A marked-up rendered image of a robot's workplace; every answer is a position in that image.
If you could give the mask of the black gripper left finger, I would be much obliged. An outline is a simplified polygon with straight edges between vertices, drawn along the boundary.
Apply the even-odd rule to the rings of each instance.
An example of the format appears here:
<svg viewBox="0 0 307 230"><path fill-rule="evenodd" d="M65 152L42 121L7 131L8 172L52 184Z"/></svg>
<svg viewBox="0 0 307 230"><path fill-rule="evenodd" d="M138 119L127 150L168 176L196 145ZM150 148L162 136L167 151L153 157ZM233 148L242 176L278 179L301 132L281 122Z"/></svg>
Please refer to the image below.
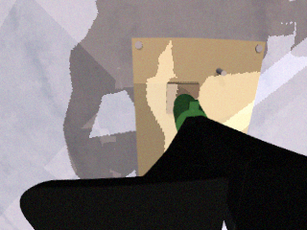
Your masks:
<svg viewBox="0 0 307 230"><path fill-rule="evenodd" d="M50 180L20 196L35 230L223 230L229 177L208 171L199 123L187 116L143 176Z"/></svg>

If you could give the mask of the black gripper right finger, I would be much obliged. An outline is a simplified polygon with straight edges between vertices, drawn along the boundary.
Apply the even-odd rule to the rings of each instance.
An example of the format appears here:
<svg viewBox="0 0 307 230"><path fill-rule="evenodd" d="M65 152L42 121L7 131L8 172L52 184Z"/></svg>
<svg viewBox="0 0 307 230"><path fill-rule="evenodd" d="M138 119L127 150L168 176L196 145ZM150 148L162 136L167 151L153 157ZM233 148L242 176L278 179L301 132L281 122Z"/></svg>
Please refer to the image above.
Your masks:
<svg viewBox="0 0 307 230"><path fill-rule="evenodd" d="M307 230L307 156L203 115L195 119L208 171L229 177L226 230Z"/></svg>

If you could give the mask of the tan plate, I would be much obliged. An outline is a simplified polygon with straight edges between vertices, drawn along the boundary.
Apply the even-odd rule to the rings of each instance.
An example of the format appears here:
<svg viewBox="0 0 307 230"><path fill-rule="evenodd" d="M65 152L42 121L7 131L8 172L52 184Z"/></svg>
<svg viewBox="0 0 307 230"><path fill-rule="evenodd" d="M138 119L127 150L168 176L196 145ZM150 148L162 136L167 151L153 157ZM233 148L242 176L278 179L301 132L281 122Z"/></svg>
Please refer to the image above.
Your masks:
<svg viewBox="0 0 307 230"><path fill-rule="evenodd" d="M132 38L138 176L173 142L187 116L247 133L265 42Z"/></svg>

